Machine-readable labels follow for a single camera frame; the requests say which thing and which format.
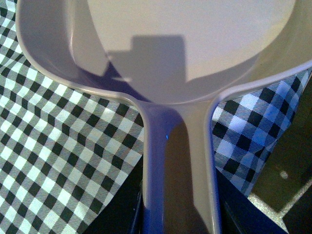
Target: dark surface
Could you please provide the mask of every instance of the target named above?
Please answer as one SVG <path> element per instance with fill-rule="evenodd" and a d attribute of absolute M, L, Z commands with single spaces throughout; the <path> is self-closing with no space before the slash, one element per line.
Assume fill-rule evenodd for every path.
<path fill-rule="evenodd" d="M 285 234 L 217 170 L 224 234 Z"/>
<path fill-rule="evenodd" d="M 143 158 L 124 181 L 112 201 L 86 229 L 84 234 L 126 234 L 131 229 L 141 191 Z"/>
<path fill-rule="evenodd" d="M 283 221 L 290 234 L 312 233 L 312 187 L 302 195 L 294 206 L 283 217 Z"/>

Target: grout line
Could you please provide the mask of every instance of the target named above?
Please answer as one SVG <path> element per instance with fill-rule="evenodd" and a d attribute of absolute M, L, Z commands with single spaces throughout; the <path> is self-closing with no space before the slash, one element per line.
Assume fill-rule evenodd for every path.
<path fill-rule="evenodd" d="M 293 196 L 291 201 L 289 201 L 280 211 L 280 213 L 286 214 L 293 206 L 294 204 L 302 197 L 302 195 L 309 189 L 309 187 L 312 185 L 312 178 L 301 187 L 301 189 Z"/>
<path fill-rule="evenodd" d="M 248 196 L 248 200 L 256 206 L 262 213 L 264 213 L 267 217 L 269 217 L 274 223 L 276 223 L 279 227 L 281 227 L 284 231 L 288 233 L 287 227 L 283 221 L 283 217 L 285 214 L 281 212 L 276 212 L 272 207 L 270 207 L 267 203 L 261 200 L 256 194 L 251 193 Z"/>
<path fill-rule="evenodd" d="M 289 201 L 279 212 L 276 212 L 271 206 L 261 200 L 256 194 L 251 193 L 248 196 L 248 200 L 256 206 L 261 212 L 263 212 L 267 217 L 269 217 L 274 223 L 280 226 L 284 231 L 288 233 L 287 227 L 283 221 L 283 217 L 289 210 L 294 206 L 294 204 L 302 197 L 302 195 L 312 186 L 312 178 L 300 188 L 300 190 L 293 196 L 291 201 Z"/>

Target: frying pan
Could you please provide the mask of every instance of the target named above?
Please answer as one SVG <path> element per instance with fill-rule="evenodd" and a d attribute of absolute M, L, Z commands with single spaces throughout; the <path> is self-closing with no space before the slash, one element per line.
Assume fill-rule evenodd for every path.
<path fill-rule="evenodd" d="M 19 0 L 29 61 L 131 104 L 144 132 L 144 233 L 220 233 L 211 118 L 312 66 L 311 1 Z"/>

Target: white plastic utensil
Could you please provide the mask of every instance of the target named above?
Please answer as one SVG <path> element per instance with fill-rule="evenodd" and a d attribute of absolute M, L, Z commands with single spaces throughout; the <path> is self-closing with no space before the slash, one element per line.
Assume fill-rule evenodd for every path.
<path fill-rule="evenodd" d="M 294 0 L 19 0 L 16 25 L 43 74 L 140 111 L 143 232 L 216 234 L 214 109 L 312 66 L 311 8 Z"/>

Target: checkered fabric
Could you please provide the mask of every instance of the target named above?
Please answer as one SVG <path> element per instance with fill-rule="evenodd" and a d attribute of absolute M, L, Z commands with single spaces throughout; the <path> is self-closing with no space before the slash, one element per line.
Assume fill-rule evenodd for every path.
<path fill-rule="evenodd" d="M 81 234 L 142 157 L 142 118 L 39 73 L 15 7 L 0 1 L 0 233 Z"/>
<path fill-rule="evenodd" d="M 212 129 L 216 167 L 245 196 L 291 124 L 311 70 L 222 102 L 215 110 Z"/>

